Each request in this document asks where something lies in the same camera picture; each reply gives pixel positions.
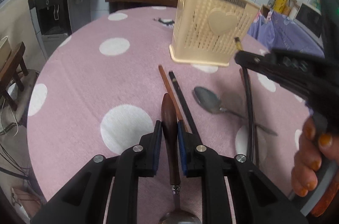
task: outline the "metal spoon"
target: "metal spoon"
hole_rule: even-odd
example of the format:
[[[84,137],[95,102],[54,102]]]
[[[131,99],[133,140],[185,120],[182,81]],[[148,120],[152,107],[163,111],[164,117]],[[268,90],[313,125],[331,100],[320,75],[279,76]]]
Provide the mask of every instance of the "metal spoon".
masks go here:
[[[172,188],[174,211],[166,213],[160,220],[165,224],[201,224],[194,214],[180,209],[180,175],[178,166],[178,123],[173,101],[168,93],[164,95],[161,105],[162,130],[166,142],[169,166],[169,182]]]
[[[194,94],[195,94],[196,100],[199,103],[199,105],[203,109],[207,110],[210,113],[213,113],[213,114],[231,113],[235,116],[238,116],[239,118],[247,120],[247,118],[245,116],[243,116],[239,113],[236,113],[236,112],[234,112],[230,109],[222,107],[221,106],[222,102],[219,99],[219,97],[214,92],[210,91],[207,88],[197,86],[197,87],[194,88]],[[271,130],[271,129],[263,126],[263,125],[255,123],[255,126],[261,128],[267,134],[278,136],[278,134],[275,131],[273,131],[273,130]]]

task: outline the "wooden chopstick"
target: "wooden chopstick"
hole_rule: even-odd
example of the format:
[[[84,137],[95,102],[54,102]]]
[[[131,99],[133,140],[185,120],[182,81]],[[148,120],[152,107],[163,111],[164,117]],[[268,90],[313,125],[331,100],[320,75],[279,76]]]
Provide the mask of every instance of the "wooden chopstick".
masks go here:
[[[168,79],[167,79],[167,77],[166,77],[165,70],[164,70],[164,68],[162,67],[161,64],[160,64],[158,67],[159,67],[159,72],[160,72],[160,75],[161,75],[161,77],[162,77],[162,81],[164,82],[165,88],[166,88],[166,90],[167,90],[169,96],[171,97],[171,99],[172,99],[172,101],[173,101],[173,103],[174,103],[175,112],[177,113],[177,118],[178,118],[179,120],[183,120],[184,125],[185,125],[185,129],[186,129],[186,131],[188,132],[186,123],[185,123],[184,118],[182,117],[182,114],[181,114],[181,112],[180,112],[180,108],[179,108],[179,106],[178,106],[177,100],[175,99],[175,96],[174,96],[174,93],[173,93],[173,91],[172,91],[170,82],[168,81]]]

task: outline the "finger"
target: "finger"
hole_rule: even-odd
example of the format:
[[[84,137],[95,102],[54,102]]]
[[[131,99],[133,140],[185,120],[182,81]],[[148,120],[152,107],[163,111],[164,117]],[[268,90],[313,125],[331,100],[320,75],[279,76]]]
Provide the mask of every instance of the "finger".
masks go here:
[[[296,179],[307,190],[314,190],[318,184],[318,179],[313,170],[301,161],[300,152],[294,156],[294,172]]]
[[[306,188],[304,188],[300,182],[297,180],[296,176],[295,176],[295,170],[294,168],[292,169],[291,172],[291,184],[292,184],[292,188],[294,190],[294,192],[301,197],[304,197],[307,195],[308,190]]]
[[[313,118],[310,116],[304,123],[302,128],[303,134],[306,136],[307,139],[313,140],[314,136],[316,135],[316,126],[314,124]]]
[[[299,155],[301,161],[314,171],[321,166],[320,150],[302,134],[299,138]]]
[[[322,134],[318,140],[320,151],[330,160],[339,164],[339,136],[331,133]]]

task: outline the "wooden stool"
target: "wooden stool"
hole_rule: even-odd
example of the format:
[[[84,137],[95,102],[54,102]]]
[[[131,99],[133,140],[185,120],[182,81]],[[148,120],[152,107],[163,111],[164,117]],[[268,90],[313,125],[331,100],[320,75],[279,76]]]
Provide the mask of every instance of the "wooden stool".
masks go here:
[[[8,94],[6,88],[13,78],[18,86],[18,89],[20,91],[24,90],[24,85],[20,81],[19,75],[17,74],[17,68],[20,65],[23,74],[25,76],[28,75],[28,70],[23,60],[25,49],[25,44],[23,42],[19,43],[15,49],[12,50],[10,57],[0,71],[0,95],[4,96],[5,100],[8,101],[14,111],[16,111],[18,106]]]

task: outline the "white polka dot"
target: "white polka dot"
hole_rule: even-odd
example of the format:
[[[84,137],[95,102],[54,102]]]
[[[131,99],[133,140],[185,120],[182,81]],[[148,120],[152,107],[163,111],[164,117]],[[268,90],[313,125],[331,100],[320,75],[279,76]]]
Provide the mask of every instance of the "white polka dot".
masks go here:
[[[142,135],[153,132],[150,116],[133,105],[119,105],[106,113],[100,124],[105,145],[114,153],[137,145]]]
[[[299,97],[299,96],[297,96],[297,95],[294,95],[294,97],[296,97],[296,99],[297,99],[300,103],[302,103],[302,102],[304,101],[303,98],[301,98],[301,97]]]
[[[113,13],[108,16],[108,19],[111,21],[119,21],[119,20],[124,20],[127,19],[128,15],[124,13]]]
[[[62,44],[59,45],[59,47],[64,46],[67,42],[69,42],[71,40],[72,36],[69,36],[67,39],[65,39]]]
[[[28,116],[38,113],[47,97],[47,87],[44,84],[34,86],[31,101],[29,102]]]
[[[276,86],[273,81],[269,80],[265,75],[259,74],[258,79],[259,82],[262,84],[264,88],[266,88],[268,91],[275,92],[276,91]]]
[[[112,39],[105,40],[100,44],[100,52],[107,56],[116,56],[123,54],[129,48],[129,41],[122,37],[114,37]]]
[[[299,137],[300,137],[301,133],[302,133],[302,131],[300,129],[297,129],[296,133],[294,135],[294,140],[296,142],[297,151],[299,150]]]
[[[156,10],[165,10],[166,6],[152,6],[152,8]]]
[[[214,65],[192,64],[192,66],[206,73],[215,73],[218,71],[218,67]]]
[[[267,143],[260,128],[257,128],[258,145],[259,145],[259,161],[262,164],[267,157]],[[235,137],[235,149],[237,154],[247,155],[247,145],[249,142],[249,131],[247,126],[242,126]]]

